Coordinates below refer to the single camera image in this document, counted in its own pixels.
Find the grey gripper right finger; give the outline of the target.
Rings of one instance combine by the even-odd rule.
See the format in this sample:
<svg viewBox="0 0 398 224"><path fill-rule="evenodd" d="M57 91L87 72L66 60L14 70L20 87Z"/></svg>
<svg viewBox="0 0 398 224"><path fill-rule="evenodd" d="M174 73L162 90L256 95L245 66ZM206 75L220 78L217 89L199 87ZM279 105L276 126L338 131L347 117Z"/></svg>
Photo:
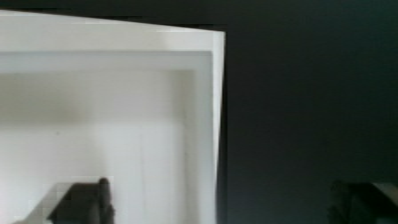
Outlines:
<svg viewBox="0 0 398 224"><path fill-rule="evenodd" d="M398 224L398 185L336 181L327 218L329 224Z"/></svg>

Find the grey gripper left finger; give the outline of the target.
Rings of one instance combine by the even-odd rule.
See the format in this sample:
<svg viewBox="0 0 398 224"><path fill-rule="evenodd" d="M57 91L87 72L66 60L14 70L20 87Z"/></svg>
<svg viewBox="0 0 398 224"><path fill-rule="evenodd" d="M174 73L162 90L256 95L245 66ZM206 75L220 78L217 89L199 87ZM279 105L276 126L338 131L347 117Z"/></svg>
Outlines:
<svg viewBox="0 0 398 224"><path fill-rule="evenodd" d="M110 181L75 183L48 215L52 224L116 224Z"/></svg>

